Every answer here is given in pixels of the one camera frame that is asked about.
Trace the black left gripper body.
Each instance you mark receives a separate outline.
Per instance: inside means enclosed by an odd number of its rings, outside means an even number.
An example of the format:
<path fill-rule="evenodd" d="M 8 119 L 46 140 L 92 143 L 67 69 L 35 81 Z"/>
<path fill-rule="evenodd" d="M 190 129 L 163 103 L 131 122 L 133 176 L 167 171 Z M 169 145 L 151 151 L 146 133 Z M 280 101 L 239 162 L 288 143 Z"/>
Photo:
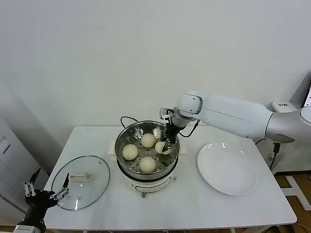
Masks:
<path fill-rule="evenodd" d="M 29 206 L 40 207 L 44 209 L 49 209 L 57 205 L 57 200 L 54 197 L 55 192 L 47 190 L 35 190 L 35 195 L 25 197 L 25 201 Z"/>

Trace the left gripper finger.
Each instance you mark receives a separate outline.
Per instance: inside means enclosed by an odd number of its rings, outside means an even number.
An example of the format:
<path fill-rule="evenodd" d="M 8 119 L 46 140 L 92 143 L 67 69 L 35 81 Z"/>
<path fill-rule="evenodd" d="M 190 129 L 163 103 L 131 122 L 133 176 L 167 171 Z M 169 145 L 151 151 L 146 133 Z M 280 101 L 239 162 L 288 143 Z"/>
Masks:
<path fill-rule="evenodd" d="M 35 189 L 34 189 L 34 183 L 40 173 L 41 168 L 39 168 L 29 179 L 29 181 L 23 183 L 25 196 L 26 197 L 34 197 L 36 195 Z"/>
<path fill-rule="evenodd" d="M 62 200 L 69 193 L 69 173 L 67 173 L 66 178 L 61 186 L 61 188 L 56 189 L 52 195 L 50 195 L 51 200 Z"/>

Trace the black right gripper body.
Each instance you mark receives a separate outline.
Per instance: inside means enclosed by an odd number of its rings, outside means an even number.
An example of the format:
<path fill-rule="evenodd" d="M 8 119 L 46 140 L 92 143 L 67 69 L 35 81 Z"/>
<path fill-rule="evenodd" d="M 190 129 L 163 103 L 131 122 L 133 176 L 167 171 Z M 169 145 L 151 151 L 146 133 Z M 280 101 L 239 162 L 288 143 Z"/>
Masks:
<path fill-rule="evenodd" d="M 167 123 L 167 141 L 169 143 L 176 143 L 176 137 L 181 131 L 180 127 L 175 126 L 173 123 Z"/>

